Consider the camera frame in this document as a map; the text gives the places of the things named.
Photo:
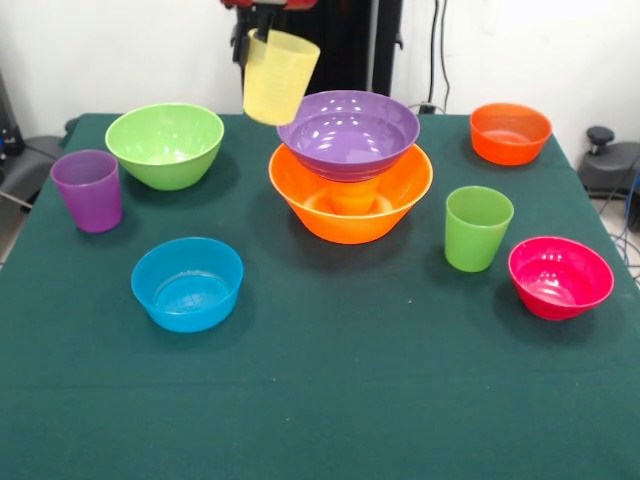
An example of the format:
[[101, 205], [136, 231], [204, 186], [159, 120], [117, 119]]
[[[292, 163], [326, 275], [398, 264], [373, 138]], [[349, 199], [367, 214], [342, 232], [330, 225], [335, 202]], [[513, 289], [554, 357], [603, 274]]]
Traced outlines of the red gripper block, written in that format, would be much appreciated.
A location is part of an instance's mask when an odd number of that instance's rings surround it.
[[[269, 7], [256, 9], [255, 38], [264, 43], [268, 40], [274, 11], [271, 7], [284, 10], [309, 10], [317, 0], [221, 0], [226, 8], [252, 9], [254, 7]], [[251, 20], [251, 10], [237, 10], [236, 24], [232, 32], [232, 61], [239, 66], [246, 65], [248, 54], [248, 31]]]

